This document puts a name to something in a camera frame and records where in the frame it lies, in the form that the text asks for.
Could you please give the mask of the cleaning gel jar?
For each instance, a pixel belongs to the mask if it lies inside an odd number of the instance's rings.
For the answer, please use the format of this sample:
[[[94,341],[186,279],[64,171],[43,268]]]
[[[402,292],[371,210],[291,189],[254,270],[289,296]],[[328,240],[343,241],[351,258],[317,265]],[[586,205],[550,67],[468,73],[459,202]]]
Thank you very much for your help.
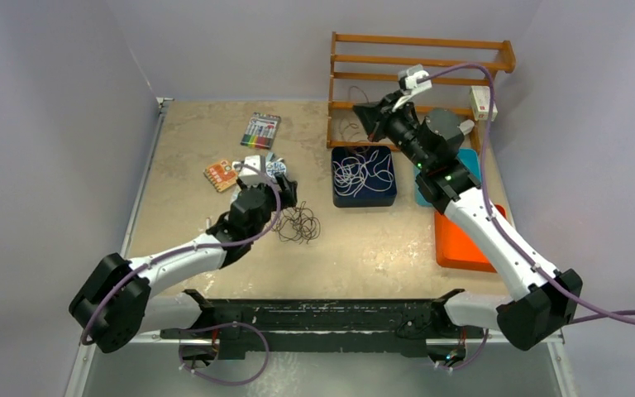
[[[276,179],[277,175],[287,175],[288,168],[284,163],[283,158],[279,158],[278,160],[268,162],[266,164],[265,172],[271,179]]]

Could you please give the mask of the dark blue tray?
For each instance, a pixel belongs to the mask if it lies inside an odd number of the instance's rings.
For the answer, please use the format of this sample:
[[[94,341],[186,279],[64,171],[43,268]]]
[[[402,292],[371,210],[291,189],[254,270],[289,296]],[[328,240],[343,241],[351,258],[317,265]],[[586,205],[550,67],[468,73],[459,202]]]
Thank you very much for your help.
[[[376,208],[394,204],[398,188],[388,147],[335,147],[331,170],[335,207]]]

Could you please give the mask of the white stapler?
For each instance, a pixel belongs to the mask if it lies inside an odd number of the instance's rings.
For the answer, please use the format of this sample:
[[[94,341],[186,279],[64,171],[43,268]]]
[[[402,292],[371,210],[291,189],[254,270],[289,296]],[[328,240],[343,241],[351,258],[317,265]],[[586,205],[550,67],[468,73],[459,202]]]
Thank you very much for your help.
[[[463,135],[470,134],[475,127],[475,122],[473,120],[465,120],[459,124],[459,129]]]

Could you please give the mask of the marker pen pack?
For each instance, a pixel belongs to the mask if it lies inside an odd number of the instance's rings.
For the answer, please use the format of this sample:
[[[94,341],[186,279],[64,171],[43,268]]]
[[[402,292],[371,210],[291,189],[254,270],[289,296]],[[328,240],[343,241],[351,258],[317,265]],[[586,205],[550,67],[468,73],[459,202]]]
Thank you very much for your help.
[[[250,148],[269,150],[275,141],[280,123],[280,116],[254,112],[247,124],[240,144]]]

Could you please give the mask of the white staples box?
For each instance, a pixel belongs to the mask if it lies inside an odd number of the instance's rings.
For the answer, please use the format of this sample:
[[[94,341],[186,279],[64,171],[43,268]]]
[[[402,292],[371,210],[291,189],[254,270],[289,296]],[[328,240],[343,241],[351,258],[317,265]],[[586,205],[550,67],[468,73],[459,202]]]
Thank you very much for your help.
[[[497,105],[490,106],[490,87],[472,85],[469,90],[470,109],[475,121],[494,121],[498,115]]]

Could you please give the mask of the orange tray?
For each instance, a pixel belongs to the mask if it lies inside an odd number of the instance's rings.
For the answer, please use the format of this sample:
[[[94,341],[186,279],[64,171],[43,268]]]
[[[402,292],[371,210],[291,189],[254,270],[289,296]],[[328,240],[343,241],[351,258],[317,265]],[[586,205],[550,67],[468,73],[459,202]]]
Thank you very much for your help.
[[[443,268],[495,273],[477,245],[452,221],[434,213],[434,256]]]

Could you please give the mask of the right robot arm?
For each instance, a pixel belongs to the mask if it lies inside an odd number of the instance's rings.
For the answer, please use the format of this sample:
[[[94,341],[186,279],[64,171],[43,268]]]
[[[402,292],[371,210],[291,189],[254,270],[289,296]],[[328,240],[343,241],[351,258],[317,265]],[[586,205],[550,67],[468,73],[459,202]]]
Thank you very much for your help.
[[[435,108],[420,120],[412,103],[396,105],[399,98],[391,93],[352,110],[369,141],[387,138],[413,163],[421,195],[474,242],[508,291],[447,296],[431,315],[433,330],[449,337],[462,326],[488,328],[519,350],[531,349],[571,323],[581,277],[536,253],[485,195],[480,179],[458,157],[465,133],[455,113]]]

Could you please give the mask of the light blue tray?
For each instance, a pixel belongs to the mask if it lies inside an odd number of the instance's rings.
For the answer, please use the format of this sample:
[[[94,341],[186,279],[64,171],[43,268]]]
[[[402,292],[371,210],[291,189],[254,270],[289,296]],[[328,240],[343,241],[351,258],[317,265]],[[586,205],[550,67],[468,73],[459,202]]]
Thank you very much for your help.
[[[480,173],[480,161],[475,150],[471,148],[460,148],[457,158],[479,181],[482,180]],[[420,193],[416,184],[414,185],[414,199],[415,203],[421,207],[432,207],[432,205]]]

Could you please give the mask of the wooden rack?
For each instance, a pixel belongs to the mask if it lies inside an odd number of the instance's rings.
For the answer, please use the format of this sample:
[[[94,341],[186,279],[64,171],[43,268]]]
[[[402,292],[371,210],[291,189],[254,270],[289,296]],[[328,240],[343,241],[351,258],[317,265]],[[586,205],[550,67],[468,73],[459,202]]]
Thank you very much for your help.
[[[397,73],[410,66],[422,65],[440,72],[462,63],[483,65],[492,77],[496,77],[500,73],[511,74],[517,59],[510,41],[357,35],[334,31],[327,100],[327,148],[349,145],[346,138],[336,137],[334,116],[352,110],[356,102],[350,93],[338,96],[336,84],[396,82]]]

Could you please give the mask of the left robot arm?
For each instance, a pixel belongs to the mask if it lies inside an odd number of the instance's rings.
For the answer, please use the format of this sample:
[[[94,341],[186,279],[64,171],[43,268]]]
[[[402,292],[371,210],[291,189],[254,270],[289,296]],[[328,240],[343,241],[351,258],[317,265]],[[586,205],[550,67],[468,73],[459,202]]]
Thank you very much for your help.
[[[150,301],[160,292],[201,273],[220,270],[248,253],[254,242],[298,202],[298,183],[279,174],[275,182],[241,189],[230,208],[189,242],[132,259],[103,257],[68,310],[81,326],[81,344],[114,352],[141,333]]]

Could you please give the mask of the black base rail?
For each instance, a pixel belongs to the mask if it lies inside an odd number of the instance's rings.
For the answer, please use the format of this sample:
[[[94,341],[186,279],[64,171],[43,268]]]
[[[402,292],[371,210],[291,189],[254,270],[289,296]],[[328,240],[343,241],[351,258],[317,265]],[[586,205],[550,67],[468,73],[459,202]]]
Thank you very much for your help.
[[[206,299],[189,326],[166,328],[164,339],[213,339],[222,360],[248,352],[398,353],[408,358],[460,361],[467,340],[482,328],[459,327],[435,299]]]

